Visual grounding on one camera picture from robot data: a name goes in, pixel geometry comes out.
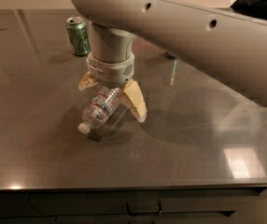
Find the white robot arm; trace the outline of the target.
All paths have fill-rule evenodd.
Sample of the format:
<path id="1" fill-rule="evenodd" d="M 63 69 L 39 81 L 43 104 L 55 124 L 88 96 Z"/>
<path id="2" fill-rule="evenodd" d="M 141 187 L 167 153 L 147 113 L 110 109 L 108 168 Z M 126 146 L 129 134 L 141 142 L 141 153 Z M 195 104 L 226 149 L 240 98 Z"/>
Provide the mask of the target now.
<path id="1" fill-rule="evenodd" d="M 80 83 L 121 87 L 140 119 L 133 37 L 150 43 L 267 108 L 267 21 L 170 0 L 71 0 L 90 23 L 89 72 Z"/>

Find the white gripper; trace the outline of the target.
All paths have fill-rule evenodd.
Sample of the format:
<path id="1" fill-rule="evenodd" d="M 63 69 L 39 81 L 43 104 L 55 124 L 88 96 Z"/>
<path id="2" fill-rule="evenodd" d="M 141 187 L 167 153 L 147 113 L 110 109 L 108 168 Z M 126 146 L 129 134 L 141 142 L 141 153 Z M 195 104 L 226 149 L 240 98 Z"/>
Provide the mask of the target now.
<path id="1" fill-rule="evenodd" d="M 132 52 L 127 60 L 116 63 L 102 62 L 90 52 L 88 68 L 89 72 L 83 76 L 78 84 L 81 91 L 94 87 L 98 83 L 105 87 L 120 87 L 123 85 L 120 88 L 120 101 L 139 122 L 146 120 L 148 111 L 143 94 L 139 84 L 131 79 L 134 75 L 134 54 Z"/>

